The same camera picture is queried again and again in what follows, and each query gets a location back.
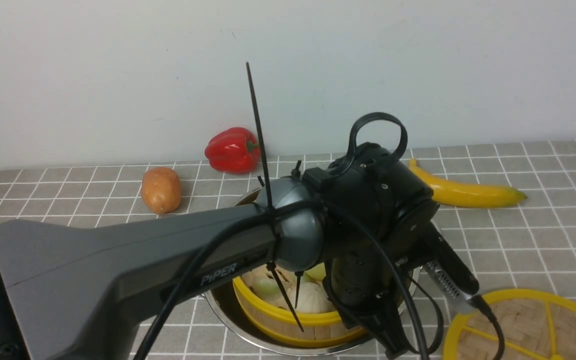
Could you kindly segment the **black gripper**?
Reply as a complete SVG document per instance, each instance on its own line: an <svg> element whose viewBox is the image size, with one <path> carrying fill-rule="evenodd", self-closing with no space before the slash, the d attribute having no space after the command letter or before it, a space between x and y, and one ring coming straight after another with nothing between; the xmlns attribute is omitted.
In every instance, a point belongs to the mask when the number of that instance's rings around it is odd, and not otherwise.
<svg viewBox="0 0 576 360"><path fill-rule="evenodd" d="M401 290L377 250L323 250L324 288L347 328L361 327L393 360L413 351L400 317Z"/></svg>

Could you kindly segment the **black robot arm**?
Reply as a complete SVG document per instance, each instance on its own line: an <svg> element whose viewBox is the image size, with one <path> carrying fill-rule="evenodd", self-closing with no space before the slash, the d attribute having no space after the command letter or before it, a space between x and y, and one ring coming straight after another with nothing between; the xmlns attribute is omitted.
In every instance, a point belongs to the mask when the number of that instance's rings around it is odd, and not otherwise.
<svg viewBox="0 0 576 360"><path fill-rule="evenodd" d="M0 359L124 360L138 326L247 271L331 262L343 323L404 353L395 263L420 251L438 204L402 153L359 146L348 161L267 181L254 203L100 228L0 224Z"/></svg>

